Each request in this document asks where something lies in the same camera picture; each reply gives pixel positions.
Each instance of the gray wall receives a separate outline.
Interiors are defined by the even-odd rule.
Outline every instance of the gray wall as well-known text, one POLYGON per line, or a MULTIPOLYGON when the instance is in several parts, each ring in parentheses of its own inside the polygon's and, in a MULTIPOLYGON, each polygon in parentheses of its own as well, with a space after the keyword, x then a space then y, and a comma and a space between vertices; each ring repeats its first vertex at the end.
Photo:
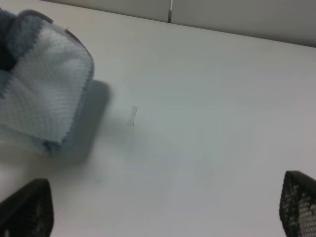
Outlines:
POLYGON ((74 6, 168 21, 170 0, 47 0, 74 6))
POLYGON ((315 0, 173 0, 171 22, 316 46, 315 0))

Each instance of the table surface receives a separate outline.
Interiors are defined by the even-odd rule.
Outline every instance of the table surface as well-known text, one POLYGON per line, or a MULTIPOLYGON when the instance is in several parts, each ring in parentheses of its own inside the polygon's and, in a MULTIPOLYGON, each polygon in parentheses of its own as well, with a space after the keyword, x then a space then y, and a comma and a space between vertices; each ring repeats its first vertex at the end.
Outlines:
POLYGON ((73 150, 47 159, 0 146, 0 198, 49 178, 53 237, 284 236, 285 171, 316 177, 315 49, 37 0, 0 4, 67 25, 97 80, 73 150))

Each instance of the white table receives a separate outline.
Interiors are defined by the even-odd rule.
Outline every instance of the white table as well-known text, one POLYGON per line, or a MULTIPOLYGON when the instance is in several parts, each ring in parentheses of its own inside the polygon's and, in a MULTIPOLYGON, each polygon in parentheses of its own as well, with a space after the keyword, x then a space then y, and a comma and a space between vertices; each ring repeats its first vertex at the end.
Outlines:
MULTIPOLYGON (((2 145, 0 198, 49 178, 53 237, 284 236, 285 171, 316 177, 316 49, 36 0, 0 5, 69 26, 112 91, 88 157, 90 127, 63 158, 2 145)), ((102 107, 107 92, 95 89, 102 107)))

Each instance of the white desk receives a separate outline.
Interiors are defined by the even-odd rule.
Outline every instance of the white desk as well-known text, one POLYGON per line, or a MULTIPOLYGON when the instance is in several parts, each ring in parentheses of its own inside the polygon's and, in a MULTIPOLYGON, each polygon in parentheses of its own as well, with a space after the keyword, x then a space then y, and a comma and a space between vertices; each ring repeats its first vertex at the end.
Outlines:
POLYGON ((85 161, 2 146, 0 198, 48 177, 53 237, 284 236, 285 171, 316 177, 316 49, 35 0, 0 5, 68 25, 113 95, 85 161))

